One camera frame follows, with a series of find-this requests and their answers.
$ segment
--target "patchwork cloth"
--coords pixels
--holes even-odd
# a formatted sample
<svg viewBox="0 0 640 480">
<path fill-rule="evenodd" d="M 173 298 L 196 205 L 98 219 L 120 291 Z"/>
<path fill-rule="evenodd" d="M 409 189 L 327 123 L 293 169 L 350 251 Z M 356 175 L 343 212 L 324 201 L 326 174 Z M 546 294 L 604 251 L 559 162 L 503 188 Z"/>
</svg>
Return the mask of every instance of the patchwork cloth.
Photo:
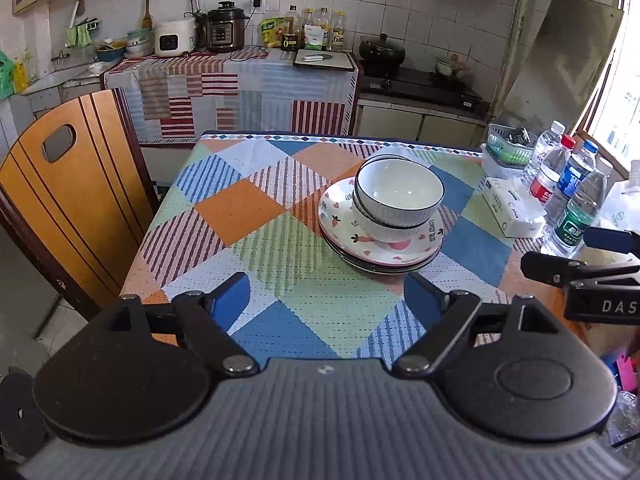
<svg viewBox="0 0 640 480">
<path fill-rule="evenodd" d="M 295 52 L 126 59 L 104 74 L 123 88 L 141 144 L 193 143 L 204 131 L 346 136 L 358 70 L 294 67 Z"/>
<path fill-rule="evenodd" d="M 287 134 L 205 134 L 176 178 L 122 290 L 143 303 L 209 292 L 247 273 L 249 305 L 228 332 L 262 365 L 272 356 L 382 358 L 390 365 L 428 320 L 402 298 L 402 276 L 361 272 L 320 235 L 318 201 L 380 149 L 421 158 L 443 181 L 446 236 L 420 274 L 442 290 L 504 302 L 518 292 L 550 306 L 556 290 L 526 280 L 535 240 L 504 238 L 478 185 L 481 155 L 402 142 Z"/>
</svg>

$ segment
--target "chair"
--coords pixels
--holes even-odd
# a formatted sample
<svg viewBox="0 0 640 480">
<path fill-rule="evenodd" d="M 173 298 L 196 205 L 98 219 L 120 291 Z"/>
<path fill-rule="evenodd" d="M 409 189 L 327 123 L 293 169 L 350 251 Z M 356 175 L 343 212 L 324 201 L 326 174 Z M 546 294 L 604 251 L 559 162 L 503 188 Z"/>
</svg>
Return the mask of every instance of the chair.
<svg viewBox="0 0 640 480">
<path fill-rule="evenodd" d="M 0 223 L 86 319 L 119 295 L 157 210 L 121 91 L 51 110 L 0 166 Z"/>
</svg>

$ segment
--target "gray ribbed surface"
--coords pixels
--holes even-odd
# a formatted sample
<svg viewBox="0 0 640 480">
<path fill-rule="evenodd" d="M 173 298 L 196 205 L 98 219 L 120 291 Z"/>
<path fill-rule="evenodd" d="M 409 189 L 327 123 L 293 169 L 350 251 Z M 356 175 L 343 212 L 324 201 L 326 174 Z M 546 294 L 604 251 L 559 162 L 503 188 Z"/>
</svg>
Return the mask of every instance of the gray ribbed surface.
<svg viewBox="0 0 640 480">
<path fill-rule="evenodd" d="M 335 369 L 330 375 L 318 367 Z M 187 426 L 127 449 L 55 440 L 20 472 L 40 480 L 622 479 L 632 466 L 595 438 L 507 446 L 457 422 L 421 381 L 378 360 L 272 359 L 223 383 Z"/>
</svg>

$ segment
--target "bottle cap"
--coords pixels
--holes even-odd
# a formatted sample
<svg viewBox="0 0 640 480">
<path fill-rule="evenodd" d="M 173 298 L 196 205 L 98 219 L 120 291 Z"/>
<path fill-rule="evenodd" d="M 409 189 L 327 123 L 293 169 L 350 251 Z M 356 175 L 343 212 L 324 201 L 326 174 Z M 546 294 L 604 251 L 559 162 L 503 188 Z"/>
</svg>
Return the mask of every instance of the bottle cap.
<svg viewBox="0 0 640 480">
<path fill-rule="evenodd" d="M 590 153 L 598 153 L 598 145 L 592 140 L 585 140 L 582 147 Z"/>
<path fill-rule="evenodd" d="M 613 166 L 607 159 L 600 156 L 598 160 L 596 160 L 596 169 L 602 174 L 610 175 L 613 171 Z"/>
<path fill-rule="evenodd" d="M 551 123 L 551 131 L 555 132 L 556 134 L 562 135 L 564 134 L 564 124 L 559 123 L 558 121 L 553 121 L 553 123 Z"/>
<path fill-rule="evenodd" d="M 575 146 L 575 139 L 571 136 L 563 135 L 562 139 L 560 139 L 560 144 L 572 150 Z"/>
</svg>

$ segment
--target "window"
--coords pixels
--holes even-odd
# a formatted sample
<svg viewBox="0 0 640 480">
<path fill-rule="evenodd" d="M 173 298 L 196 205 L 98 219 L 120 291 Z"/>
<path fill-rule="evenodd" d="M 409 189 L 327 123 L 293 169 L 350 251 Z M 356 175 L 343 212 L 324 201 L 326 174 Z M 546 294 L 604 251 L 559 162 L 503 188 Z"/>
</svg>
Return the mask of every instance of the window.
<svg viewBox="0 0 640 480">
<path fill-rule="evenodd" d="M 625 15 L 587 131 L 629 170 L 640 158 L 640 0 L 620 4 Z"/>
</svg>

